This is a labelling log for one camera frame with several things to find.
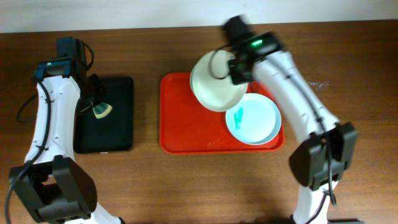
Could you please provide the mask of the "red plastic tray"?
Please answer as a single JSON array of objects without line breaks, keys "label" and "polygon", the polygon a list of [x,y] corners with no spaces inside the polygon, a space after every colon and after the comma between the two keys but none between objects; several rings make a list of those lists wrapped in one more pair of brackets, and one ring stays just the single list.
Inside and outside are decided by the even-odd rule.
[{"label": "red plastic tray", "polygon": [[284,144],[284,129],[261,145],[249,145],[229,132],[224,112],[206,109],[190,88],[190,73],[167,74],[160,83],[159,143],[174,155],[271,152]]}]

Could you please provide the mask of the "light green plate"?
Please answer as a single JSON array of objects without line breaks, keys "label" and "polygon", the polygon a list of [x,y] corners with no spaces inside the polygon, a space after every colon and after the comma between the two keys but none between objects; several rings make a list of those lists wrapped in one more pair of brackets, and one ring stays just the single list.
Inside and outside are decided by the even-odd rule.
[{"label": "light green plate", "polygon": [[194,66],[192,68],[192,71],[190,72],[190,89],[191,89],[193,94],[194,94],[194,90],[193,90],[193,74],[194,74],[195,68],[196,68],[196,66]]}]

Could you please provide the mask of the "green yellow sponge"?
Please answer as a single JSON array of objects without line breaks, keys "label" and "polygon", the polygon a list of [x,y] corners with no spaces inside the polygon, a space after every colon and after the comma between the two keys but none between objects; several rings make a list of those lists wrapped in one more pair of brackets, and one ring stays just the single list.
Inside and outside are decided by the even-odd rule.
[{"label": "green yellow sponge", "polygon": [[100,103],[93,107],[94,116],[96,119],[102,119],[109,115],[113,107],[107,103]]}]

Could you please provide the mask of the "white plate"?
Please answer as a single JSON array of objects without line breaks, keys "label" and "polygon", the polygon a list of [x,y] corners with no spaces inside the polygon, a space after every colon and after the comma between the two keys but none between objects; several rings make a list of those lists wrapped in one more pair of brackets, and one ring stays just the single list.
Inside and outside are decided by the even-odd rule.
[{"label": "white plate", "polygon": [[234,55],[225,50],[211,51],[196,63],[193,90],[196,99],[210,111],[224,112],[236,106],[248,84],[234,85],[228,75],[228,60]]}]

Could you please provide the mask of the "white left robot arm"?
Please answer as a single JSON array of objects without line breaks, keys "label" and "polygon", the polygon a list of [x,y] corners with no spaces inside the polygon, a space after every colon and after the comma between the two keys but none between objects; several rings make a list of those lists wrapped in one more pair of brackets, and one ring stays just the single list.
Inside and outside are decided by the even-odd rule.
[{"label": "white left robot arm", "polygon": [[93,179],[76,163],[75,117],[102,102],[97,77],[76,57],[40,62],[35,132],[24,165],[9,172],[14,192],[36,223],[123,223],[98,203]]}]

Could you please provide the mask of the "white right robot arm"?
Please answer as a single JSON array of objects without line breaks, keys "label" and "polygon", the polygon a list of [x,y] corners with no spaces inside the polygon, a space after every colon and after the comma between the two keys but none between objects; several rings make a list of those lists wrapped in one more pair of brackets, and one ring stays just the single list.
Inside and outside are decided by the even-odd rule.
[{"label": "white right robot arm", "polygon": [[298,148],[289,166],[300,184],[291,223],[328,223],[334,189],[350,168],[358,132],[317,98],[300,74],[291,53],[272,32],[226,34],[235,58],[228,62],[235,85],[256,81],[274,95],[295,132]]}]

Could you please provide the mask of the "light blue plate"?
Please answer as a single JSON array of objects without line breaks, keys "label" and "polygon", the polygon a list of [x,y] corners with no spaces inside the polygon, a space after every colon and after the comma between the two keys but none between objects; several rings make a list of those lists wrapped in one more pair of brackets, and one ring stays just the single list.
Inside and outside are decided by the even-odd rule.
[{"label": "light blue plate", "polygon": [[270,98],[246,93],[236,106],[226,111],[225,122],[238,141],[256,146],[268,143],[278,135],[282,116]]}]

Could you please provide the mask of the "black water tray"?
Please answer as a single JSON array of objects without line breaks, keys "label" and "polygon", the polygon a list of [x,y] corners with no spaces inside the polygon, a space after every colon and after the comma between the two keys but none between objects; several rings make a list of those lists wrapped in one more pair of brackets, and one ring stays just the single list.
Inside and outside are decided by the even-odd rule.
[{"label": "black water tray", "polygon": [[104,118],[93,110],[76,117],[73,150],[77,154],[130,151],[133,145],[134,81],[130,77],[102,78],[103,103],[112,106]]}]

